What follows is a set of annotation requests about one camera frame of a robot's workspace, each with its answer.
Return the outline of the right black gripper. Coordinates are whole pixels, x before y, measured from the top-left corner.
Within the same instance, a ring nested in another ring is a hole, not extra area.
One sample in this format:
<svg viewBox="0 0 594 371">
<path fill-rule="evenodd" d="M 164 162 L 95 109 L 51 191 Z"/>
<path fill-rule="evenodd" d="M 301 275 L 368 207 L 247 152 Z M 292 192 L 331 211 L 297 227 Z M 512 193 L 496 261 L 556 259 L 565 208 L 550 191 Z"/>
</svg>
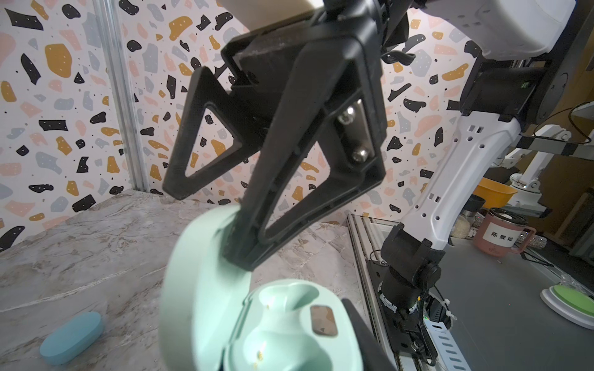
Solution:
<svg viewBox="0 0 594 371">
<path fill-rule="evenodd" d="M 248 30 L 222 52 L 235 77 L 233 91 L 283 92 L 223 250 L 230 263 L 252 271 L 385 177 L 381 63 L 345 40 L 385 51 L 390 3 L 222 5 Z M 189 198 L 259 150 L 258 122 L 200 67 L 190 80 L 162 189 Z"/>
</svg>

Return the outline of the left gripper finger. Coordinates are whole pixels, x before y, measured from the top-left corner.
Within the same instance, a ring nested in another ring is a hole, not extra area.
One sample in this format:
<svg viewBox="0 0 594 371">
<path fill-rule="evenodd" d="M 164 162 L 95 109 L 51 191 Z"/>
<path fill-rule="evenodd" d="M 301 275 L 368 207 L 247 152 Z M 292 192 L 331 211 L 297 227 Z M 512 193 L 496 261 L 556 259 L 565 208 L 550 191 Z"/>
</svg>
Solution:
<svg viewBox="0 0 594 371">
<path fill-rule="evenodd" d="M 388 359 L 373 333 L 368 329 L 353 303 L 344 298 L 341 300 L 349 316 L 357 338 L 365 371 L 396 371 L 394 364 Z"/>
</svg>

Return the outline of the mint green earbud case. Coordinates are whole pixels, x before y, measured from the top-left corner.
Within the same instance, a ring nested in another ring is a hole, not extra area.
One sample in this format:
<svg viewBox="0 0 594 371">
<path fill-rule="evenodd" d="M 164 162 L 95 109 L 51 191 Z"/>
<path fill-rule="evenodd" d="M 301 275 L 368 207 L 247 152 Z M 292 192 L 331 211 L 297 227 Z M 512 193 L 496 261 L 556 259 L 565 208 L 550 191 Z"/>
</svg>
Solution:
<svg viewBox="0 0 594 371">
<path fill-rule="evenodd" d="M 251 289 L 252 273 L 222 249 L 238 213 L 218 207 L 182 232 L 167 264 L 159 346 L 170 370 L 361 370 L 362 352 L 340 299 L 311 281 Z"/>
</svg>

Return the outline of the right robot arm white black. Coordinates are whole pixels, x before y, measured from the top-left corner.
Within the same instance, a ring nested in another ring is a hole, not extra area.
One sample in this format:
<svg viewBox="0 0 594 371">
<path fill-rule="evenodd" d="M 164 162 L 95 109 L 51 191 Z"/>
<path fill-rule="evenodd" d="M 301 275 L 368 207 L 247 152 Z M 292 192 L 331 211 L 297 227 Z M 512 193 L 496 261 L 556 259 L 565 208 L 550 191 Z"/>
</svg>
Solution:
<svg viewBox="0 0 594 371">
<path fill-rule="evenodd" d="M 387 117 L 381 66 L 419 62 L 410 8 L 441 18 L 479 52 L 453 143 L 381 255 L 387 305 L 405 312 L 439 279 L 463 204 L 491 163 L 562 95 L 593 29 L 587 1 L 226 1 L 247 34 L 222 57 L 230 91 L 191 77 L 162 184 L 185 199 L 259 159 L 224 248 L 252 271 L 313 222 L 379 185 Z"/>
</svg>

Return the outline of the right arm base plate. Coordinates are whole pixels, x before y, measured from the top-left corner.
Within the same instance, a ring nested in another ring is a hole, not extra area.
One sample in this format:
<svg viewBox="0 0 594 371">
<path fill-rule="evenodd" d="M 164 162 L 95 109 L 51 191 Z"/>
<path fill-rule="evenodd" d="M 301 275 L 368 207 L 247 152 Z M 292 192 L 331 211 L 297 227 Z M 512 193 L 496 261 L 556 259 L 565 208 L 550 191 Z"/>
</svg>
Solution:
<svg viewBox="0 0 594 371">
<path fill-rule="evenodd" d="M 444 250 L 433 249 L 427 239 L 416 240 L 394 226 L 380 256 L 368 261 L 375 296 L 381 308 L 391 350 L 435 366 L 438 352 L 424 323 L 429 290 L 441 278 Z"/>
</svg>

